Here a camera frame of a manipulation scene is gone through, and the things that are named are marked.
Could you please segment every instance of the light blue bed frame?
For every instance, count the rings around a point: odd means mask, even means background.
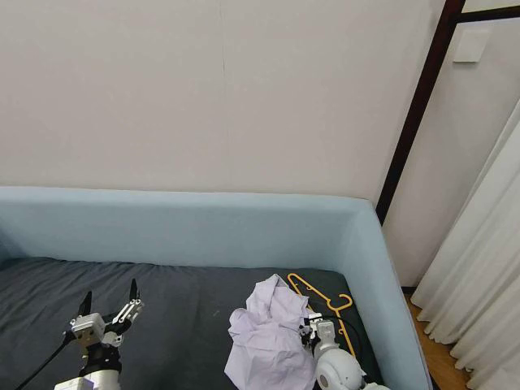
[[[431,390],[372,205],[346,197],[0,187],[0,260],[342,273],[392,390]]]

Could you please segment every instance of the white cloth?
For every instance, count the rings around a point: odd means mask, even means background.
[[[520,388],[520,102],[412,302],[468,388]]]
[[[247,309],[233,311],[233,347],[224,372],[240,390],[312,389],[314,359],[298,332],[308,299],[273,275],[256,283]]]

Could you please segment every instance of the bed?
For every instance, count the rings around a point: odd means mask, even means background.
[[[255,282],[295,270],[331,297],[352,295],[365,371],[392,390],[431,388],[368,201],[0,188],[0,383],[13,388],[55,348],[86,291],[113,311],[135,277],[146,307],[121,347],[123,389],[233,389],[229,314]],[[70,346],[32,388],[80,365]]]

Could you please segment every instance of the light switch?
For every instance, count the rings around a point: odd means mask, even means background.
[[[480,61],[490,35],[490,28],[463,31],[453,61],[455,63],[477,63]]]

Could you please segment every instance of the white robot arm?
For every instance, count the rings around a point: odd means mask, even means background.
[[[310,316],[310,339],[319,342],[314,347],[316,380],[322,390],[389,390],[377,383],[366,383],[366,373],[359,362],[335,341],[334,323],[321,319],[321,314]]]
[[[136,280],[132,280],[128,303],[118,313],[101,316],[90,314],[92,293],[89,292],[72,319],[71,332],[83,347],[83,358],[86,364],[77,378],[62,382],[54,390],[120,390],[119,373],[122,366],[119,362],[119,346],[123,343],[125,333],[144,303],[137,289]]]

